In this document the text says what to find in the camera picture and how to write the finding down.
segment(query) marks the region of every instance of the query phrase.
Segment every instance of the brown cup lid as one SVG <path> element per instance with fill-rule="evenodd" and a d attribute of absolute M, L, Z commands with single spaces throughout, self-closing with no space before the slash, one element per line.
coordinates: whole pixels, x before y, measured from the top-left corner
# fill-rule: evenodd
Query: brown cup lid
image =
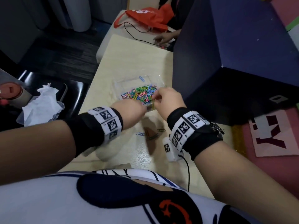
<path fill-rule="evenodd" d="M 14 82 L 7 82 L 0 85 L 0 98 L 13 99 L 17 98 L 22 92 L 22 87 Z"/>

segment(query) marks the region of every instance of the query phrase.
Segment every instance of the red bag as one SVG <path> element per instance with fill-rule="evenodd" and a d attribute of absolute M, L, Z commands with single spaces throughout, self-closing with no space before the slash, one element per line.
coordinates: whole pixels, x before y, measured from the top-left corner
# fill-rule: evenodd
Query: red bag
<path fill-rule="evenodd" d="M 123 24 L 119 24 L 119 20 L 124 14 L 127 14 L 137 22 L 141 22 L 148 27 L 156 28 L 163 32 L 167 31 L 168 27 L 166 24 L 174 17 L 170 4 L 162 5 L 160 9 L 148 7 L 142 10 L 127 10 L 116 19 L 113 24 L 114 28 L 118 28 Z"/>

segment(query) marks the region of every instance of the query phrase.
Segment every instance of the black wristband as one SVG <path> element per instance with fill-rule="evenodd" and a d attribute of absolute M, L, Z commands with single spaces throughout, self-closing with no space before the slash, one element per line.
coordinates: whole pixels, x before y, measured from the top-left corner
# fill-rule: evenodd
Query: black wristband
<path fill-rule="evenodd" d="M 118 116 L 123 130 L 123 119 L 120 113 L 111 108 Z M 64 119 L 72 131 L 76 144 L 76 157 L 90 147 L 100 146 L 104 141 L 104 131 L 93 115 L 82 113 L 70 119 Z"/>
<path fill-rule="evenodd" d="M 190 110 L 185 107 L 180 107 L 174 110 L 167 117 L 167 124 L 170 130 L 173 129 L 176 122 Z M 200 154 L 207 147 L 212 144 L 221 141 L 221 138 L 217 137 L 218 133 L 213 131 L 213 129 L 204 125 L 201 128 L 197 129 L 186 141 L 183 145 L 183 149 L 191 155 L 191 159 L 194 160 L 195 157 Z"/>

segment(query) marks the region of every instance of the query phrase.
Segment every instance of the green strip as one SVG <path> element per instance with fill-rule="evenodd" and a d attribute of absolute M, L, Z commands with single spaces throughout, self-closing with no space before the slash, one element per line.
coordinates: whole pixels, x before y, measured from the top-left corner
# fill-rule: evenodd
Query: green strip
<path fill-rule="evenodd" d="M 294 19 L 288 26 L 286 26 L 286 30 L 292 30 L 297 24 L 299 24 L 299 16 Z"/>

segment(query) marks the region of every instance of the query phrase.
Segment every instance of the bag handle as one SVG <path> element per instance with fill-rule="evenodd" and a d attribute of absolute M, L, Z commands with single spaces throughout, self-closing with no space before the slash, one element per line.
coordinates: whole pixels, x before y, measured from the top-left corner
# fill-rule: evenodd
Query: bag handle
<path fill-rule="evenodd" d="M 119 21 L 120 21 L 120 19 L 123 17 L 123 15 L 126 13 L 127 11 L 125 11 L 123 14 L 121 14 L 115 21 L 114 21 L 114 23 L 113 23 L 113 25 L 114 25 L 114 28 L 118 28 L 118 27 L 120 27 L 123 23 L 121 23 L 121 24 L 118 24 L 119 23 Z"/>

